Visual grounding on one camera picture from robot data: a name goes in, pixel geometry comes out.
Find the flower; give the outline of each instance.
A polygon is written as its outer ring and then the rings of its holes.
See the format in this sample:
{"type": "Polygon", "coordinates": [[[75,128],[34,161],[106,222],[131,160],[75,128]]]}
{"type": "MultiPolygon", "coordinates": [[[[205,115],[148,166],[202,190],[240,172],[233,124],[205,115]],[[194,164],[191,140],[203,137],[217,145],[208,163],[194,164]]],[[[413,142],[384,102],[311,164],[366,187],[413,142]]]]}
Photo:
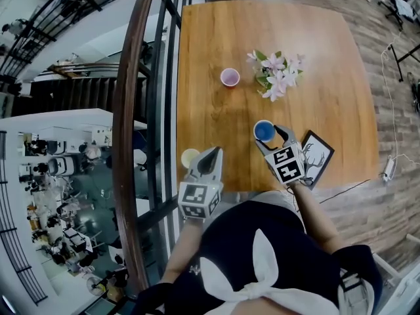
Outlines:
{"type": "Polygon", "coordinates": [[[271,89],[267,90],[266,93],[262,95],[263,98],[270,97],[270,100],[273,102],[278,97],[284,96],[286,93],[286,87],[287,85],[283,82],[284,75],[283,73],[278,70],[274,77],[267,77],[267,81],[271,84],[271,89]]]}
{"type": "Polygon", "coordinates": [[[280,70],[280,69],[284,69],[284,57],[277,57],[276,54],[271,54],[270,58],[267,58],[266,60],[263,60],[261,62],[261,65],[264,66],[265,68],[269,68],[269,69],[273,69],[273,70],[280,70]]]}
{"type": "Polygon", "coordinates": [[[247,54],[247,55],[249,57],[247,59],[247,62],[249,62],[249,63],[254,63],[254,62],[256,62],[258,60],[257,54],[255,54],[255,50],[252,52],[252,54],[247,54]]]}
{"type": "Polygon", "coordinates": [[[296,56],[296,58],[291,58],[289,61],[289,69],[292,72],[297,72],[297,70],[302,70],[304,58],[305,58],[304,55],[299,55],[299,54],[296,56]]]}
{"type": "Polygon", "coordinates": [[[297,77],[297,70],[296,71],[291,71],[291,68],[283,70],[282,83],[285,85],[285,88],[288,85],[290,87],[296,86],[296,77],[297,77]]]}

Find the pink cup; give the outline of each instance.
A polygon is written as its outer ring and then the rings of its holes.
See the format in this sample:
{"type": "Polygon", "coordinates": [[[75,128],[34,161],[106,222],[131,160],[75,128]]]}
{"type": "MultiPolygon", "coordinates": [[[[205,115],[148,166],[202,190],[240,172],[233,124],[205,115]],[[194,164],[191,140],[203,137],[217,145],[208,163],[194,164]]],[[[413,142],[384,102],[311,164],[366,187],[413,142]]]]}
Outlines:
{"type": "Polygon", "coordinates": [[[220,74],[220,80],[225,87],[233,89],[239,83],[240,75],[234,68],[227,68],[220,74]]]}

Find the power strip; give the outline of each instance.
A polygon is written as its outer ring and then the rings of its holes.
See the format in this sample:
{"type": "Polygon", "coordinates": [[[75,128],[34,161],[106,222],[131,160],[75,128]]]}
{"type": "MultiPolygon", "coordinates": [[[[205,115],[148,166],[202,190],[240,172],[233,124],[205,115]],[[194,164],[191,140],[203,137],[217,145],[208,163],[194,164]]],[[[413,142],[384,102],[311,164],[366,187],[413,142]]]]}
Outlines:
{"type": "Polygon", "coordinates": [[[391,157],[388,157],[387,164],[385,165],[385,169],[382,173],[382,179],[385,182],[388,182],[391,179],[392,170],[394,169],[394,160],[391,157]]]}

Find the black shirt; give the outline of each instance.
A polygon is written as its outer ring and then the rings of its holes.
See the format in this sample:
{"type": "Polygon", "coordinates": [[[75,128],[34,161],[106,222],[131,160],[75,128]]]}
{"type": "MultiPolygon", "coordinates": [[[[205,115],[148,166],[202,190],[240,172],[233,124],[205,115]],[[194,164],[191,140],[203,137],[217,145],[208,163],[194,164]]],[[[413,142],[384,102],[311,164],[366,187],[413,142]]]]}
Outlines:
{"type": "Polygon", "coordinates": [[[279,275],[275,288],[297,288],[321,295],[338,307],[340,270],[358,273],[375,292],[375,306],[382,292],[382,278],[366,245],[342,248],[330,255],[304,233],[296,214],[276,205],[247,201],[218,217],[205,231],[199,251],[174,284],[161,283],[143,291],[132,314],[145,314],[164,303],[166,314],[205,314],[224,301],[209,295],[201,274],[200,257],[215,263],[234,291],[256,282],[253,240],[261,229],[276,253],[279,275]]]}

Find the blue cup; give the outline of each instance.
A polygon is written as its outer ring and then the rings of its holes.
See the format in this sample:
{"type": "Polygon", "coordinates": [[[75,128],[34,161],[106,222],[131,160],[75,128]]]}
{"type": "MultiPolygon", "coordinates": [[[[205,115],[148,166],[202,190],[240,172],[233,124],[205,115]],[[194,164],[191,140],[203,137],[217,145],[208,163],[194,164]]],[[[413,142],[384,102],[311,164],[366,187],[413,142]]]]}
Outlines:
{"type": "Polygon", "coordinates": [[[270,142],[275,134],[274,126],[268,120],[260,120],[254,125],[254,137],[262,142],[270,142]]]}

